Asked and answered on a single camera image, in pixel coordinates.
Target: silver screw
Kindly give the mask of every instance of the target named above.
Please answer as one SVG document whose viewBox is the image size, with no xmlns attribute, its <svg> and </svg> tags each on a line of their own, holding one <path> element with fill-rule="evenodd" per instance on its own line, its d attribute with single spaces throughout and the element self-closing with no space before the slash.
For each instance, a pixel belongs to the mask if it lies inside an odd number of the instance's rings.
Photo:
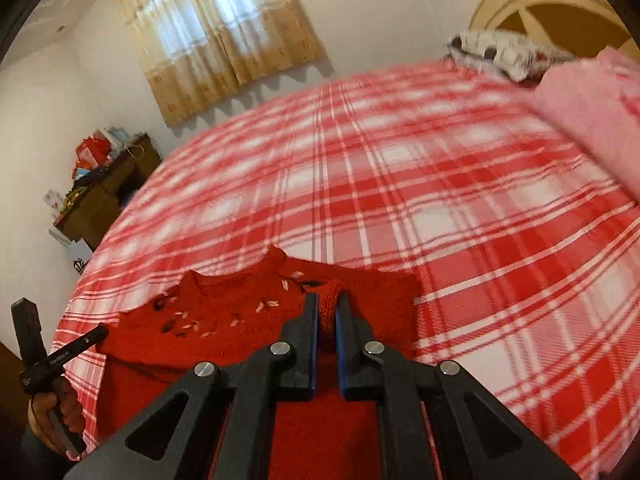
<svg viewBox="0 0 640 480">
<path fill-rule="evenodd" d="M 286 355 L 291 350 L 291 345 L 286 341 L 276 341 L 270 349 L 273 355 Z"/>
<path fill-rule="evenodd" d="M 380 341 L 369 341 L 364 345 L 367 354 L 378 355 L 385 351 L 385 346 Z"/>
<path fill-rule="evenodd" d="M 440 371 L 445 375 L 457 375 L 460 365 L 455 361 L 443 361 L 440 363 Z"/>
<path fill-rule="evenodd" d="M 213 372 L 216 371 L 216 365 L 208 361 L 203 361 L 196 364 L 193 371 L 198 377 L 209 377 Z"/>
</svg>

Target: yellow curtain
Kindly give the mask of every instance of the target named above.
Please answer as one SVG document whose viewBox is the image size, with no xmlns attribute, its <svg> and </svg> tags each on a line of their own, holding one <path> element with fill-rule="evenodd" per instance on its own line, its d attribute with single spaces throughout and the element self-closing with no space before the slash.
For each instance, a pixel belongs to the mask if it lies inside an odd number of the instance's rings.
<svg viewBox="0 0 640 480">
<path fill-rule="evenodd" d="M 321 56 L 294 0 L 120 0 L 168 125 Z"/>
</svg>

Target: knit fabric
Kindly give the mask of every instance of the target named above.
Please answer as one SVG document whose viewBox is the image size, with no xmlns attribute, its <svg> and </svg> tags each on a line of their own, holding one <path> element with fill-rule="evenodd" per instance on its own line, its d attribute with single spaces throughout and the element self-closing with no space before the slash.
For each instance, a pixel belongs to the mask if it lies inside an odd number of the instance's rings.
<svg viewBox="0 0 640 480">
<path fill-rule="evenodd" d="M 411 274 L 308 262 L 275 247 L 235 274 L 188 272 L 162 296 L 122 314 L 98 346 L 107 356 L 97 405 L 100 439 L 197 362 L 223 367 L 276 341 L 282 324 L 300 314 L 305 293 L 315 292 L 321 342 L 316 396 L 278 403 L 270 479 L 378 478 L 375 405 L 345 402 L 338 392 L 334 314 L 343 290 L 353 315 L 367 320 L 376 339 L 411 357 L 413 300 L 420 295 Z"/>
</svg>

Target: headboard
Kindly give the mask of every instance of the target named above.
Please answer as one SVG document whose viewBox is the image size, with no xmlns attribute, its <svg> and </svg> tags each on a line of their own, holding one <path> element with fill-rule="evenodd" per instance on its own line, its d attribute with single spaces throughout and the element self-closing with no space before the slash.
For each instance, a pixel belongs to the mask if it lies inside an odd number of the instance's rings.
<svg viewBox="0 0 640 480">
<path fill-rule="evenodd" d="M 513 30 L 580 57 L 610 45 L 640 62 L 638 46 L 607 0 L 482 0 L 470 28 Z"/>
</svg>

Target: plaid bedsheet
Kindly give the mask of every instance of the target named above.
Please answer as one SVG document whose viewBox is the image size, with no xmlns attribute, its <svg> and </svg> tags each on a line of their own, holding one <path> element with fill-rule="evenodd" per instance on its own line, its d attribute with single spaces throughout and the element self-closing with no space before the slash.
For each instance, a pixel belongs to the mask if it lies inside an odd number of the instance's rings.
<svg viewBox="0 0 640 480">
<path fill-rule="evenodd" d="M 639 237 L 635 202 L 511 83 L 450 61 L 366 73 L 175 150 L 92 257 L 53 348 L 269 244 L 412 269 L 416 358 L 458 360 L 591 478 L 640 420 Z M 95 352 L 67 366 L 90 450 L 103 367 Z"/>
</svg>

